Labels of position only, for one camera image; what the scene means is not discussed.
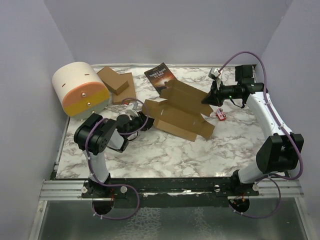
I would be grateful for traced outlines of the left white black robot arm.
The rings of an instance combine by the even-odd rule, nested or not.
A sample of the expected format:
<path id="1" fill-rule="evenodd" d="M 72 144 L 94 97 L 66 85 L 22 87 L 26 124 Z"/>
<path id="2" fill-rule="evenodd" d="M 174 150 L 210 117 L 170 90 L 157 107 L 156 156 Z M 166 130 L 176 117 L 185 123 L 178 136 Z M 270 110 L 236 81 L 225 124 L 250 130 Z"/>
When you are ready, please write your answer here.
<path id="1" fill-rule="evenodd" d="M 106 165 L 105 149 L 122 153 L 131 141 L 129 137 L 149 130 L 154 119 L 142 111 L 137 115 L 119 115 L 115 120 L 92 114 L 75 131 L 73 140 L 86 157 L 89 167 L 88 193 L 106 197 L 112 190 L 111 174 Z"/>

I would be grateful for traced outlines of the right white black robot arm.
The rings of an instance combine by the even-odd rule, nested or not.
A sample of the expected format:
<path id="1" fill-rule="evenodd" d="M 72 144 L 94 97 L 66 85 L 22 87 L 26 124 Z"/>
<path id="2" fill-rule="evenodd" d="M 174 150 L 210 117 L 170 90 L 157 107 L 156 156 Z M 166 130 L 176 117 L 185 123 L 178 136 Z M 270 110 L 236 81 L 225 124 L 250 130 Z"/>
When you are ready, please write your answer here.
<path id="1" fill-rule="evenodd" d="M 257 180 L 293 170 L 297 167 L 304 138 L 295 134 L 283 122 L 272 104 L 270 95 L 262 82 L 255 82 L 251 65 L 235 67 L 236 85 L 224 85 L 222 70 L 212 67 L 209 74 L 212 85 L 203 104 L 221 107 L 225 100 L 233 102 L 241 99 L 254 113 L 265 138 L 258 150 L 255 162 L 236 170 L 230 177 L 230 191 L 240 196 L 254 185 Z"/>

